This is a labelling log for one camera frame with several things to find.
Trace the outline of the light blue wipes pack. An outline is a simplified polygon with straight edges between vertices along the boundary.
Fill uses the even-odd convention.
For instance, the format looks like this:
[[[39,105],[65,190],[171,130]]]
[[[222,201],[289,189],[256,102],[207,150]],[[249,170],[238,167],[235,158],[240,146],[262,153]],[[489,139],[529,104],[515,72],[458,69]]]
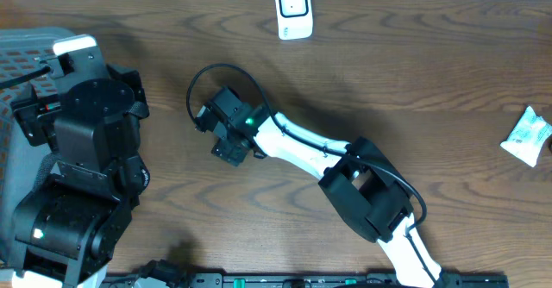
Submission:
[[[528,106],[500,146],[530,167],[535,167],[544,142],[551,136],[551,125]]]

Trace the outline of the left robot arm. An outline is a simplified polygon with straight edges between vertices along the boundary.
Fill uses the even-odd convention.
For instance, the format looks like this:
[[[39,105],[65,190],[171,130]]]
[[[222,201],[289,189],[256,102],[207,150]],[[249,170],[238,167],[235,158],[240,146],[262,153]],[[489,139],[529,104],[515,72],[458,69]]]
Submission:
[[[28,143],[50,152],[12,212],[7,263],[19,279],[76,287],[111,261],[148,186],[139,147],[149,110],[139,73],[106,64],[98,47],[56,50],[41,74],[55,93],[11,104]]]

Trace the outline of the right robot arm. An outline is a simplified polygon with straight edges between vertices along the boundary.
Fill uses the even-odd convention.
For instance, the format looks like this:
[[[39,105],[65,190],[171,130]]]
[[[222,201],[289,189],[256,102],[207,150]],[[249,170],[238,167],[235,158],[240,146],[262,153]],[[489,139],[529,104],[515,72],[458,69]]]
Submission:
[[[223,87],[198,113],[197,130],[218,141],[215,156],[239,166],[248,153],[277,158],[309,173],[339,217],[357,235],[378,244],[401,285],[438,287],[442,269],[417,227],[413,199],[421,196],[369,140],[337,141],[291,122],[269,103],[254,108]]]

